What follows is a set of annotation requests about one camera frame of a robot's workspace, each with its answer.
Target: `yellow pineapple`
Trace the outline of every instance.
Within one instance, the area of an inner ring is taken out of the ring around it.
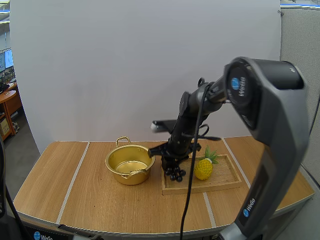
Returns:
[[[201,160],[197,163],[194,168],[195,176],[200,180],[206,180],[210,177],[212,173],[213,166],[212,164],[217,164],[217,151],[210,152],[209,146],[206,146],[204,157],[201,157]]]

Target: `pineapple leaves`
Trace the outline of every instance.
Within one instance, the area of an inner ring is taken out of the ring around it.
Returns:
[[[218,161],[216,160],[218,155],[216,154],[216,152],[217,152],[217,150],[215,150],[213,152],[210,152],[210,148],[207,145],[206,148],[205,148],[203,159],[208,158],[208,159],[210,159],[212,161],[213,164],[218,164]]]

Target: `computer monitor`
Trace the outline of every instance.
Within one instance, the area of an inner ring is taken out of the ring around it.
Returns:
[[[5,66],[5,53],[0,53],[0,72],[4,71],[6,69]]]
[[[14,60],[12,58],[12,50],[8,50],[4,52],[4,61],[5,61],[5,68],[10,68],[14,65]]]

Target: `black cable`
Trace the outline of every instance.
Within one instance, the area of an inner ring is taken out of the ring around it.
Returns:
[[[209,132],[209,129],[210,129],[210,128],[209,128],[209,125],[205,123],[205,124],[202,124],[202,125],[199,127],[199,130],[200,130],[200,129],[203,129],[204,127],[206,127],[206,130],[205,130],[205,132],[204,132],[203,134],[201,134],[202,137],[204,137],[204,136]]]
[[[184,211],[183,211],[183,214],[182,214],[181,226],[180,226],[180,240],[182,240],[182,237],[183,237],[183,234],[184,234],[185,218],[186,218],[186,215],[187,215],[189,201],[190,201],[190,195],[191,195],[191,186],[192,186],[192,178],[193,178],[193,175],[194,175],[194,168],[195,168],[195,161],[196,161],[197,142],[198,142],[200,119],[201,119],[201,115],[202,115],[204,101],[205,101],[205,98],[206,98],[206,93],[207,93],[209,87],[210,87],[210,84],[208,84],[204,89],[204,93],[202,95],[201,104],[200,104],[199,111],[198,111],[198,116],[196,118],[195,134],[194,134],[194,142],[193,142],[193,152],[192,152],[192,160],[191,160],[190,176],[189,176],[189,184],[188,184],[188,192],[187,192],[187,195],[186,195],[186,201],[185,201],[185,206],[184,206]]]
[[[14,206],[14,203],[12,202],[11,197],[10,197],[7,185],[5,186],[5,195],[6,195],[6,200],[7,200],[8,204],[9,204],[9,207],[12,210],[13,216],[15,217],[15,220],[16,220],[18,226],[19,226],[22,239],[33,240],[33,238],[31,237],[31,235],[29,234],[29,232],[27,231],[26,227],[24,226],[24,224],[22,223],[22,221],[21,221],[21,219],[19,217],[19,214],[18,214],[18,212],[17,212],[17,210],[16,210],[16,208]]]
[[[311,135],[312,128],[314,127],[314,124],[315,124],[315,121],[316,121],[316,117],[317,117],[318,109],[319,109],[319,104],[320,104],[320,93],[319,93],[319,97],[318,97],[318,103],[317,103],[316,109],[315,109],[314,118],[313,118],[312,123],[311,123],[310,131],[309,131],[309,136]]]
[[[309,137],[311,135],[312,129],[314,128],[314,124],[315,124],[316,117],[317,117],[317,114],[318,114],[319,104],[320,104],[320,94],[319,94],[319,98],[318,98],[318,103],[316,105],[315,114],[314,114],[314,117],[313,117],[313,120],[312,120],[312,123],[311,123],[310,131],[309,131]],[[317,186],[317,188],[320,189],[320,184],[314,178],[314,176],[311,175],[311,173],[308,171],[308,169],[305,167],[305,165],[303,163],[301,163],[301,167],[306,171],[306,173],[309,175],[309,177],[313,180],[313,182]]]

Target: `blue logo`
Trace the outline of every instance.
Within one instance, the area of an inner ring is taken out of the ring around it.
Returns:
[[[248,212],[247,209],[243,209],[243,215],[244,215],[245,217],[249,217],[249,212]]]
[[[36,231],[34,234],[33,234],[33,237],[35,240],[39,240],[41,238],[41,235],[40,235],[40,232]]]
[[[231,87],[234,89],[234,90],[239,90],[239,79],[234,77],[232,78],[231,80]]]

